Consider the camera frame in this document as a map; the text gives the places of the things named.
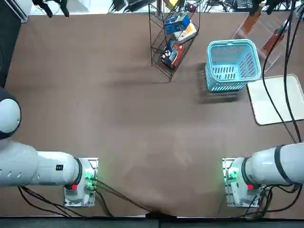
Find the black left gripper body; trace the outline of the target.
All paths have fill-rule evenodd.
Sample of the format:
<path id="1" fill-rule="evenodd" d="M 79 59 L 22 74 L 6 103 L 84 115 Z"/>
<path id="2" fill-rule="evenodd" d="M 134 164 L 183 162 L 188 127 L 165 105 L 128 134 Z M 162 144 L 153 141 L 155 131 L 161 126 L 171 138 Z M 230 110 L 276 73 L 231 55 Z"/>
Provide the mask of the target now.
<path id="1" fill-rule="evenodd" d="M 50 0 L 53 2 L 56 2 L 57 4 L 59 4 L 60 6 L 66 6 L 67 5 L 67 0 Z M 46 3 L 47 0 L 32 0 L 34 5 L 41 5 L 43 3 Z"/>

